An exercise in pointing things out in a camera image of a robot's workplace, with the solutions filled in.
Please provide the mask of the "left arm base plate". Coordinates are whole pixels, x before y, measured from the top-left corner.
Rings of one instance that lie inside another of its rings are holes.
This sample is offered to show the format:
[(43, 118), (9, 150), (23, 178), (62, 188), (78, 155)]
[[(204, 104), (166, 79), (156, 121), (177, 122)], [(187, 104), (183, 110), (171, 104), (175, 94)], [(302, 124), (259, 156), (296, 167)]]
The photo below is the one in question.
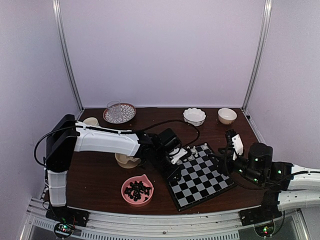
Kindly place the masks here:
[(46, 218), (66, 223), (72, 226), (86, 227), (90, 213), (86, 210), (70, 208), (67, 206), (49, 206), (45, 214)]

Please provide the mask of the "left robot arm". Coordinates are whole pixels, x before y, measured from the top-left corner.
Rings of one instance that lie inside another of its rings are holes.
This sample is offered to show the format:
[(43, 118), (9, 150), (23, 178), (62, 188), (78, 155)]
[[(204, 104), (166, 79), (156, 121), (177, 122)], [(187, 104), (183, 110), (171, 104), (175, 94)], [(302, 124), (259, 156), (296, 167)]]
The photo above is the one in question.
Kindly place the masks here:
[(182, 143), (167, 128), (159, 134), (145, 130), (117, 130), (92, 126), (65, 115), (46, 138), (45, 167), (52, 213), (61, 222), (72, 218), (67, 205), (67, 173), (75, 152), (122, 154), (149, 161), (167, 181), (181, 179), (177, 162), (187, 154)]

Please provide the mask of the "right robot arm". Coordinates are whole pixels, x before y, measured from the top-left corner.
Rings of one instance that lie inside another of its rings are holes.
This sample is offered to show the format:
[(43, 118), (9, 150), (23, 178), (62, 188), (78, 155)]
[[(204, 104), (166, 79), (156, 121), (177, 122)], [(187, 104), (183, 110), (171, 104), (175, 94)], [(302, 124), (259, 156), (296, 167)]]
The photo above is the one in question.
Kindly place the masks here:
[(273, 161), (273, 148), (253, 143), (247, 155), (241, 137), (233, 129), (225, 132), (226, 147), (220, 148), (221, 174), (238, 174), (253, 184), (248, 190), (264, 190), (256, 210), (259, 220), (268, 220), (276, 211), (308, 208), (320, 204), (320, 171), (291, 162)]

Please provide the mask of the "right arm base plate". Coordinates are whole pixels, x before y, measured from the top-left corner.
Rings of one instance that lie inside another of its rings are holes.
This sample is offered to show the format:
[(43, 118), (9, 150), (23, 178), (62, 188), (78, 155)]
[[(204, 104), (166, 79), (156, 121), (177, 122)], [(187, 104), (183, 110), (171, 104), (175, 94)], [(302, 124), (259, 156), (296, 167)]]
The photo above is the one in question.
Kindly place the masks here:
[(283, 214), (276, 205), (261, 205), (239, 212), (242, 226), (255, 225), (281, 217)]

